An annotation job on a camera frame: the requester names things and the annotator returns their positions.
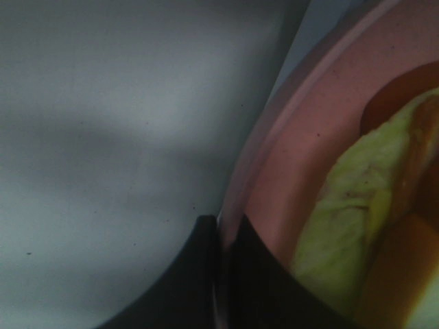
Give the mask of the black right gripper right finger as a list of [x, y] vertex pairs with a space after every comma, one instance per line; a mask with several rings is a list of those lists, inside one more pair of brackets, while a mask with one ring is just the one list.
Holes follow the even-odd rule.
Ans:
[[356, 328], [303, 288], [243, 217], [228, 281], [230, 328]]

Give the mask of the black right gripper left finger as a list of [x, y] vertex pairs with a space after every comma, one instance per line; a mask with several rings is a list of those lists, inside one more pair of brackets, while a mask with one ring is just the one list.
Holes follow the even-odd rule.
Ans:
[[196, 219], [180, 253], [139, 298], [100, 328], [214, 328], [217, 221]]

